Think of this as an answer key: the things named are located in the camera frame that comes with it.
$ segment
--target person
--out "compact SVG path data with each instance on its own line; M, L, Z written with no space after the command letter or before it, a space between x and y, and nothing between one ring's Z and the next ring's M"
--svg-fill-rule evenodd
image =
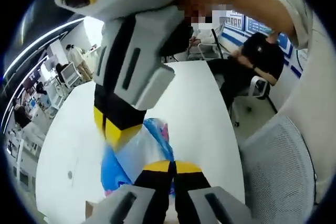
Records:
M83 50L74 45L68 44L66 50L69 51L68 59L72 61L75 67L78 69L79 73L82 75L84 81L92 80L92 73L83 59Z
M55 69L56 69L56 72L57 72L57 75L58 75L58 78L59 78L59 81L62 82L62 83L65 83L65 80L62 76L62 71L68 66L69 64L64 64L62 65L61 63L57 63L56 66L55 66Z
M16 124L21 127L23 134L32 143L42 146L46 138L45 134L31 121L32 117L26 113L25 108L20 105L18 99L13 99L12 104L14 107L14 120Z
M219 24L216 26L215 34L217 38L222 33L224 27L224 23ZM188 48L188 53L189 54L200 54L200 51L198 49L198 44L200 43L206 43L206 44L214 44L215 43L215 38L214 35L211 31L211 29L194 29L194 32L189 39L189 48ZM200 50L202 50L203 53L211 52L213 46L208 46L208 45L201 45Z
M254 76L263 77L272 86L277 83L284 67L284 53L277 43L278 36L279 33L269 36L255 33L232 53L232 57L207 62L213 75L224 77L220 92L227 108L241 90L249 87Z
M316 202L320 202L332 181L336 164L336 142L334 131L330 130L336 121L333 82L336 57L316 13L305 0L175 0L174 4L191 22L198 16L205 17L216 6L230 6L284 33L296 49L308 49L308 61L300 81L278 114L291 119L305 140L317 175Z
M42 82L37 82L36 83L36 92L38 94L45 94L45 95L47 95L47 91L44 90Z

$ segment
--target white shirt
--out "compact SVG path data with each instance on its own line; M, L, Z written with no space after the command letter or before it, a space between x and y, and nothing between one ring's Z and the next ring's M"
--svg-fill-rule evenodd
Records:
M214 30L217 38L219 38L222 34L224 28L224 23L218 25ZM215 38L211 32L211 29L194 29L193 35L196 39L200 39L201 43L209 43L214 44Z
M68 54L68 60L72 61L75 67L80 65L84 61L81 49L75 46L71 48Z
M289 12L298 48L308 48L308 61L297 86L279 114L293 121L312 158L316 201L320 202L336 168L336 54L326 30L304 0L280 0Z

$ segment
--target plastic bag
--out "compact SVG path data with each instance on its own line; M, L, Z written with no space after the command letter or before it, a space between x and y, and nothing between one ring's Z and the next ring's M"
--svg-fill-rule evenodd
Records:
M168 125L160 119L146 119L139 133L123 149L114 153L106 146L101 164L104 190L108 194L123 184L133 184L145 165L160 160L174 161Z

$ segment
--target camera lens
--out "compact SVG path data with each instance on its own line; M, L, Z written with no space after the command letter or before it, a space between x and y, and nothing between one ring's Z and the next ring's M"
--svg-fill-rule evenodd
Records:
M90 5L90 0L62 0L62 3L72 8L82 8Z

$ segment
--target desk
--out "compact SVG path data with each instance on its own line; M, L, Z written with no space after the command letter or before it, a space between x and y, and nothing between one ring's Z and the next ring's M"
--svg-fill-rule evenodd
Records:
M168 123L175 159L197 164L211 186L245 203L242 164L231 120L205 61L168 63L176 77L146 118Z
M176 159L201 167L212 186L245 202L242 166L224 101L205 62L170 63L176 77L146 117L168 122ZM85 200L104 199L104 139L93 119L93 82L76 87L54 118L36 172L36 203L51 223L85 219Z

